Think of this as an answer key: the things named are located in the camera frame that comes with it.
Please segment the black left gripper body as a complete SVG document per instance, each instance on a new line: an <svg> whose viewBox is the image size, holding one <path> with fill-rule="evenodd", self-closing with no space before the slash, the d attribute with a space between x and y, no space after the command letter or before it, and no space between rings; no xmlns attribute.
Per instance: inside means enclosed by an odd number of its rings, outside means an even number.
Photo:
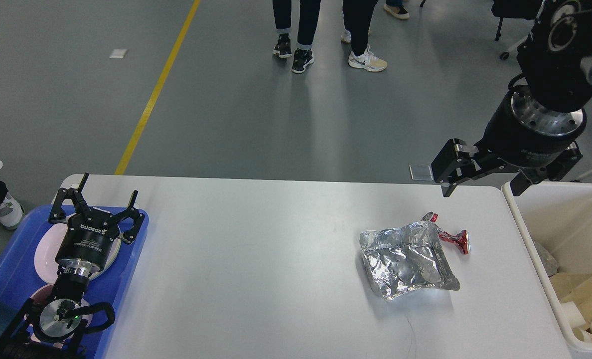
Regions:
<svg viewBox="0 0 592 359"><path fill-rule="evenodd" d="M102 271L121 230L111 212L75 213L63 222L66 234L55 257L59 270L92 275Z"/></svg>

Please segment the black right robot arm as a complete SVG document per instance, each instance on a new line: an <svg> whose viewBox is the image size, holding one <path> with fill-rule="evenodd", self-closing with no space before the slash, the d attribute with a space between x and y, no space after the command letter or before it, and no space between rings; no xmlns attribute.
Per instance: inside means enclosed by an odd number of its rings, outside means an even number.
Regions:
<svg viewBox="0 0 592 359"><path fill-rule="evenodd" d="M515 196L545 180L560 181L581 159L577 138L592 98L592 0L545 0L517 48L521 73L480 141L446 142L431 162L443 196L494 173L516 173Z"/></svg>

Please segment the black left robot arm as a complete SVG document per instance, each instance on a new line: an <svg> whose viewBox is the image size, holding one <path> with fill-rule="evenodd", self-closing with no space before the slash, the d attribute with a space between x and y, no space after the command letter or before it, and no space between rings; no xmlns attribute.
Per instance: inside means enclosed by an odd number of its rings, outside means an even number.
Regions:
<svg viewBox="0 0 592 359"><path fill-rule="evenodd" d="M0 359L100 359L146 238L148 214L60 188L0 259Z"/></svg>

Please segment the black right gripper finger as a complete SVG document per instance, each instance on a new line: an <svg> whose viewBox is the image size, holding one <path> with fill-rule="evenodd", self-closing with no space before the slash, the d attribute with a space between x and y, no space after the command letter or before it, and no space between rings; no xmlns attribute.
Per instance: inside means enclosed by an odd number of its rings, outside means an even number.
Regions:
<svg viewBox="0 0 592 359"><path fill-rule="evenodd" d="M539 168L520 168L518 175L510 181L511 192L519 197L530 186L544 180L560 181L583 157L576 142L571 143L550 164Z"/></svg>
<svg viewBox="0 0 592 359"><path fill-rule="evenodd" d="M508 164L492 150L467 145L460 139L449 139L431 162L433 182L442 186L449 197L459 184L490 174L508 173Z"/></svg>

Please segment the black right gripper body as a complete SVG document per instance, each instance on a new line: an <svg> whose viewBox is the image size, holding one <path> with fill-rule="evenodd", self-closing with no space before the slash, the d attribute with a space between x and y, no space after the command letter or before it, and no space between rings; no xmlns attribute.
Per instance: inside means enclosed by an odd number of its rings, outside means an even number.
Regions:
<svg viewBox="0 0 592 359"><path fill-rule="evenodd" d="M489 173L567 172L582 157L576 140L587 124L584 109L552 111L535 99L528 86L515 86L475 145L476 165Z"/></svg>

